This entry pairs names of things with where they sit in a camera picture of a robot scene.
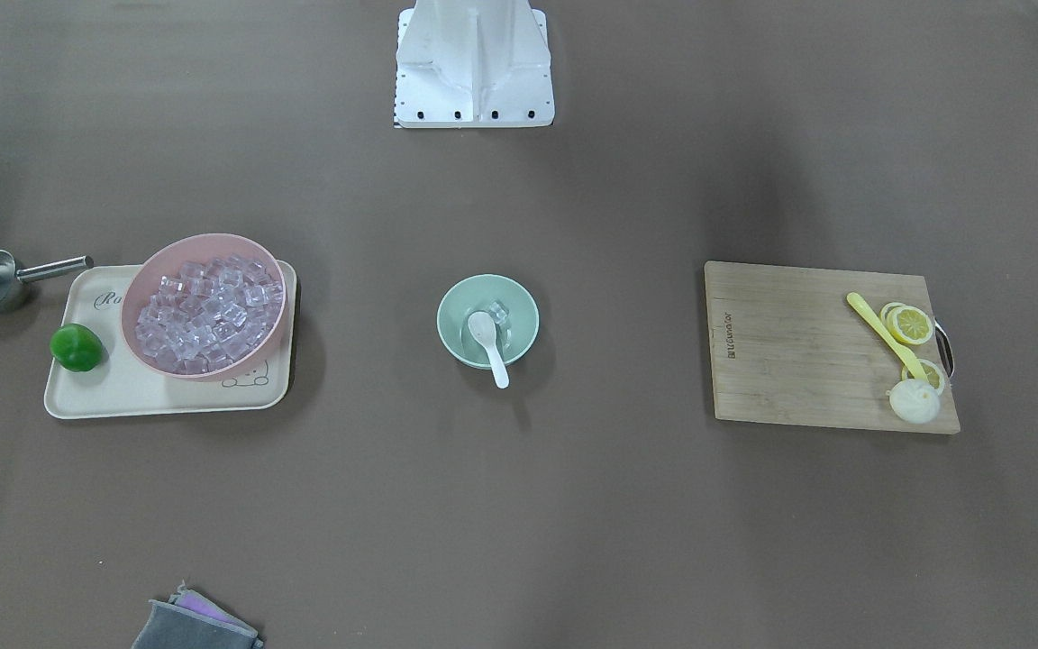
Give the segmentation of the pile of ice cubes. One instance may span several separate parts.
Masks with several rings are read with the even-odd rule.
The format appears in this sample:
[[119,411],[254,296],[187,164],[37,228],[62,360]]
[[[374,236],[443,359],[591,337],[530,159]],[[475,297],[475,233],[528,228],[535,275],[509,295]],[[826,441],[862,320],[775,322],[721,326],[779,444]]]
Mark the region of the pile of ice cubes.
[[170,374],[225,370],[277,331],[285,301],[285,281],[261,259],[185,261],[137,304],[133,350]]

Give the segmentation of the bottom lemon slice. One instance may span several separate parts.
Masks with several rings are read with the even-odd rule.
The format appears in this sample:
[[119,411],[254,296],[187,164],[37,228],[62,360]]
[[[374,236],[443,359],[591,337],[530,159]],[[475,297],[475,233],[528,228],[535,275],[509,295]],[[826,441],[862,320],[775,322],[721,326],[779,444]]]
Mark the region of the bottom lemon slice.
[[897,312],[905,307],[906,304],[901,303],[901,301],[890,301],[890,303],[883,305],[880,309],[880,320],[890,332],[893,332],[893,330],[899,330]]

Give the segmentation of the green lime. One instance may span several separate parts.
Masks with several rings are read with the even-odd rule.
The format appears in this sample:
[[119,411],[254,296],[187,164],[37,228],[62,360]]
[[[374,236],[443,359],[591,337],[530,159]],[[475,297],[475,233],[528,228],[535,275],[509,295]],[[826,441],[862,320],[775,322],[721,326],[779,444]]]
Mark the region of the green lime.
[[77,322],[55,330],[49,340],[49,350],[54,361],[69,372],[90,372],[103,364],[106,357],[102,340]]

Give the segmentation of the beige tray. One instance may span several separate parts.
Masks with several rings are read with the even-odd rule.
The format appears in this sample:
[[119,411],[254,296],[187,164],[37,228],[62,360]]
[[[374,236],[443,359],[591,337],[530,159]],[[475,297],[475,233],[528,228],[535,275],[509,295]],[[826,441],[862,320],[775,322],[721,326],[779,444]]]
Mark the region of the beige tray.
[[141,364],[127,348],[121,332],[121,301],[136,264],[83,271],[70,283],[63,324],[85,325],[103,342],[106,357],[89,372],[50,366],[42,403],[58,420],[103,416],[148,416],[260,410],[286,395],[291,379],[294,308],[280,327],[278,348],[230,378],[191,382],[169,379]]

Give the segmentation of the bamboo cutting board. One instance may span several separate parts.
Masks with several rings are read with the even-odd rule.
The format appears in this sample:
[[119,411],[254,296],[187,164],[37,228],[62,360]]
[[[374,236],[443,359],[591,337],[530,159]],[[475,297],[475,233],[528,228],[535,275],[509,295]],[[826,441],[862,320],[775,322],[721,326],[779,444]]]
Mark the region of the bamboo cutting board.
[[718,420],[955,435],[954,396],[930,423],[891,411],[902,361],[847,301],[861,293],[933,313],[920,275],[728,261],[704,266],[710,373]]

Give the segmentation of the green ceramic bowl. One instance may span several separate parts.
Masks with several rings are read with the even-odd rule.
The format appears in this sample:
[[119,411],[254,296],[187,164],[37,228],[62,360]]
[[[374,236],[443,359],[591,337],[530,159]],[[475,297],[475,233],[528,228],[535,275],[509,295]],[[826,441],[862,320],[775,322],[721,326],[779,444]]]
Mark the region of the green ceramic bowl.
[[541,316],[532,293],[524,285],[497,274],[479,274],[454,283],[445,293],[436,314],[438,336],[462,364],[489,370],[487,354],[470,335],[469,314],[486,310],[491,301],[502,301],[510,315],[502,327],[496,325],[497,343],[506,366],[518,361],[537,339]]

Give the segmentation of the pink bowl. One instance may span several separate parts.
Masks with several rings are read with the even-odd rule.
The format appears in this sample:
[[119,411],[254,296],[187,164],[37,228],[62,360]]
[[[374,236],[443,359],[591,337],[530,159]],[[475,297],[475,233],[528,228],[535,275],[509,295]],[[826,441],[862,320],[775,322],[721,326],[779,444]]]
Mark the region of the pink bowl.
[[157,251],[133,276],[122,339],[136,361],[166,378],[228,379],[276,352],[296,295],[284,264],[258,242],[193,235]]

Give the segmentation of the grey purple cloth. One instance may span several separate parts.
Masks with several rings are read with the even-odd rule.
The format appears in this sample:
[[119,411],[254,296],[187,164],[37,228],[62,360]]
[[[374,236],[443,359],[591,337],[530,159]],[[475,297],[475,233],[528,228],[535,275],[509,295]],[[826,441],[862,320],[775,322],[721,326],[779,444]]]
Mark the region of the grey purple cloth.
[[246,621],[185,583],[166,600],[151,599],[147,623],[132,648],[263,648],[264,638]]

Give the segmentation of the white ceramic spoon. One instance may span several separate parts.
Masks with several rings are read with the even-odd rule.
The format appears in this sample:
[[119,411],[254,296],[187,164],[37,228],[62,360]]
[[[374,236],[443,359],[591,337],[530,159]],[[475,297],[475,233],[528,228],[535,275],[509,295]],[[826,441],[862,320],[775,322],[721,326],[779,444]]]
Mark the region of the white ceramic spoon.
[[506,389],[510,386],[510,377],[508,377],[501,350],[498,348],[497,328],[493,316],[485,310],[470,313],[469,319],[467,319],[467,328],[473,340],[482,346],[487,354],[487,361],[489,361],[491,372],[493,372],[496,387]]

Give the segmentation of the white steamed bun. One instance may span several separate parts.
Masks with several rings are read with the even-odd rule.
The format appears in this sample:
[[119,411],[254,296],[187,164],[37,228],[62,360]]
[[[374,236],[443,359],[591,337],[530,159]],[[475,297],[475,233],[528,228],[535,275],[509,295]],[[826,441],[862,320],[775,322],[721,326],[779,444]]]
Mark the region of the white steamed bun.
[[940,394],[927,379],[902,379],[886,395],[891,411],[910,424],[933,422],[941,410]]

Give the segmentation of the clear ice cube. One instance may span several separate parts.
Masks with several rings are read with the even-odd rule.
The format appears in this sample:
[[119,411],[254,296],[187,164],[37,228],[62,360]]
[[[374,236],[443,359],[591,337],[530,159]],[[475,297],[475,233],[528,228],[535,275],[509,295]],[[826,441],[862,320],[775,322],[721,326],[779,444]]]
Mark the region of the clear ice cube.
[[508,310],[502,301],[498,300],[491,301],[490,304],[487,304],[486,310],[491,316],[491,319],[493,319],[496,325],[499,325],[499,327],[506,325],[506,322],[508,321],[508,316],[510,315],[510,310]]

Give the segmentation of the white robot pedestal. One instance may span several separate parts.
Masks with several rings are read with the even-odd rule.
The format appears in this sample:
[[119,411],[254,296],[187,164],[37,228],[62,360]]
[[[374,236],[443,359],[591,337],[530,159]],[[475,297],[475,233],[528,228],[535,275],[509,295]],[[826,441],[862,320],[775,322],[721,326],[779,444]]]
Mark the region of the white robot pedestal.
[[527,1],[416,1],[397,29],[397,128],[555,120],[547,16]]

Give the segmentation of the yellow plastic knife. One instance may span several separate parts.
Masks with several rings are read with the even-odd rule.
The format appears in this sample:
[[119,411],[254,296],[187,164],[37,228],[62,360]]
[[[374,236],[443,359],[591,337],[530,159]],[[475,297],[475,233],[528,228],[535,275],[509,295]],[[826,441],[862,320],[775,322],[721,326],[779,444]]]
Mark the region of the yellow plastic knife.
[[886,325],[880,320],[878,314],[870,308],[868,301],[858,292],[849,292],[845,296],[845,301],[847,301],[848,307],[851,308],[861,320],[873,330],[874,333],[880,337],[887,348],[893,351],[898,360],[906,366],[907,372],[912,378],[922,379],[923,382],[927,381],[927,373],[925,367],[919,361],[916,356],[914,351],[907,348],[904,344],[899,342],[889,332]]

